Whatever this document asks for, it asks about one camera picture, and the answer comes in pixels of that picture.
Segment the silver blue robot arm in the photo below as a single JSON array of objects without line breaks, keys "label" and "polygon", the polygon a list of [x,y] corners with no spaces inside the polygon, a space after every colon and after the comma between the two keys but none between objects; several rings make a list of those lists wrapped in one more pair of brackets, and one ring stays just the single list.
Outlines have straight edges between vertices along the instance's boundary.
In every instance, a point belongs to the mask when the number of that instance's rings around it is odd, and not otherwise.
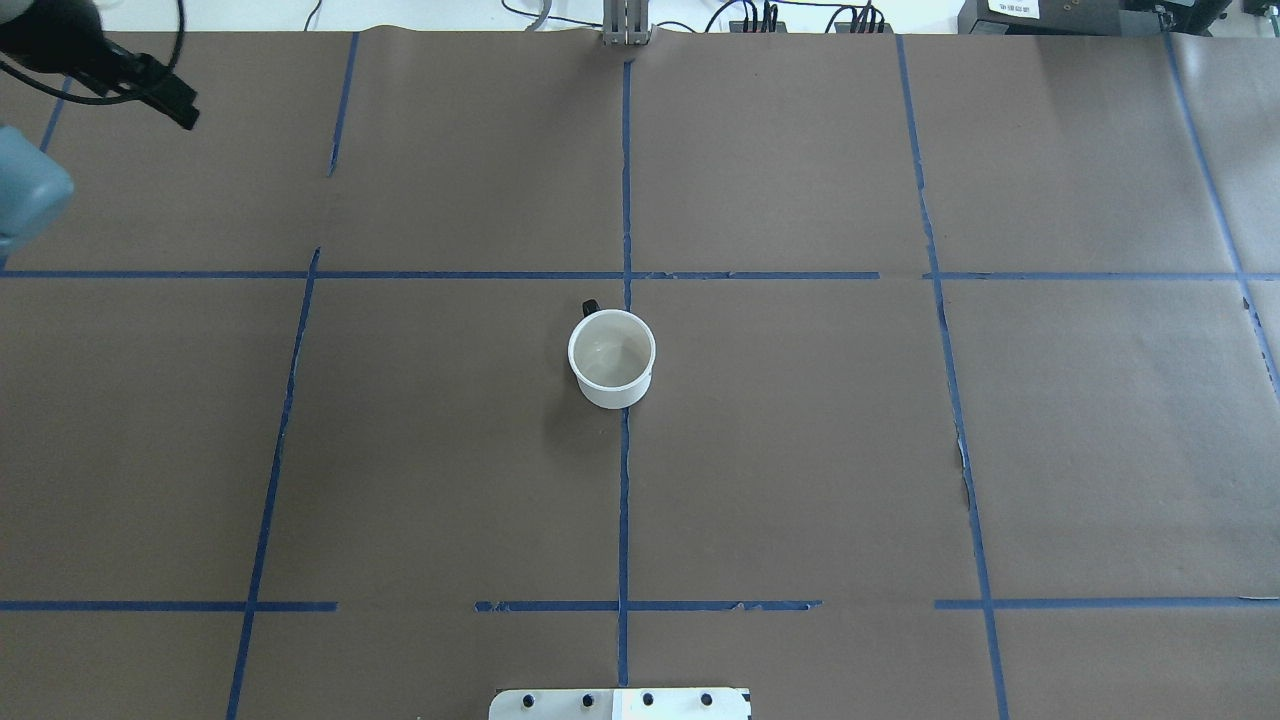
[{"label": "silver blue robot arm", "polygon": [[[178,74],[186,45],[186,3],[165,61],[111,41],[95,1],[5,1],[3,73],[64,104],[110,108],[142,102],[193,129],[197,91]],[[9,259],[42,234],[76,193],[70,174],[10,124],[1,131],[1,245]]]}]

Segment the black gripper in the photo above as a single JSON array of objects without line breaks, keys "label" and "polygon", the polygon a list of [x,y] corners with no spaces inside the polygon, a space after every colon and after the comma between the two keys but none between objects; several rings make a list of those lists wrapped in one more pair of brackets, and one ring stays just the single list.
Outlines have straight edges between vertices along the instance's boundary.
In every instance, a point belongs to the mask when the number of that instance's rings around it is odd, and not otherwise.
[{"label": "black gripper", "polygon": [[[4,1],[3,70],[28,86],[68,101],[140,100],[191,131],[200,119],[198,94],[168,64],[108,40],[93,1]],[[36,74],[70,77],[90,90],[72,96],[38,82]]]}]

